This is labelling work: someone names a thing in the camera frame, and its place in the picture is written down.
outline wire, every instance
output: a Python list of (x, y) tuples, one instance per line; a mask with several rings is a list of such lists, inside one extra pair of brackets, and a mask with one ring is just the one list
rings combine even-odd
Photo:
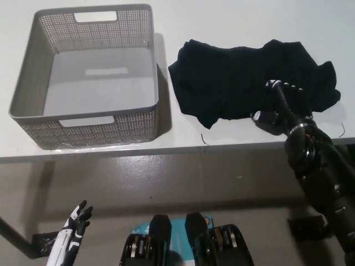
[(345, 127), (344, 127), (343, 123), (342, 123), (342, 126), (343, 126), (344, 132), (343, 132), (343, 134), (341, 134), (339, 137), (342, 137), (342, 136), (344, 136), (344, 134), (345, 134)]
[(204, 144), (209, 145), (208, 143), (206, 143), (206, 142), (205, 142), (205, 140), (204, 140), (204, 137), (203, 137), (202, 133), (201, 133), (201, 139), (202, 139), (202, 141), (204, 142)]

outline table surface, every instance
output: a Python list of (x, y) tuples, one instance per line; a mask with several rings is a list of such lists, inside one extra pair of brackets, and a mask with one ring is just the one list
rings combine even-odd
[(332, 61), (342, 98), (332, 108), (314, 113), (318, 126), (335, 143), (355, 142), (355, 2), (318, 0), (145, 0), (153, 8), (157, 61), (168, 81), (170, 111), (160, 136), (143, 144), (45, 151), (8, 115), (9, 105), (36, 11), (48, 8), (141, 3), (134, 0), (13, 0), (0, 3), (0, 162), (56, 160), (72, 157), (117, 157), (208, 150), (282, 146), (285, 136), (272, 136), (250, 119), (219, 120), (211, 130), (183, 115), (167, 66), (184, 42), (195, 39), (217, 47), (260, 48), (271, 39), (300, 41), (318, 64)]

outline gray floor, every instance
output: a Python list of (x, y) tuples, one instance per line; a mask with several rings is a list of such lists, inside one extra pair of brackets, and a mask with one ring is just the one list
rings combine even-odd
[[(314, 213), (282, 150), (0, 165), (0, 216), (30, 239), (94, 206), (76, 266), (118, 265), (130, 230), (155, 213), (201, 211), (242, 231), (255, 265), (344, 265), (334, 238), (296, 245), (287, 219)], [(45, 265), (0, 237), (0, 265)]]

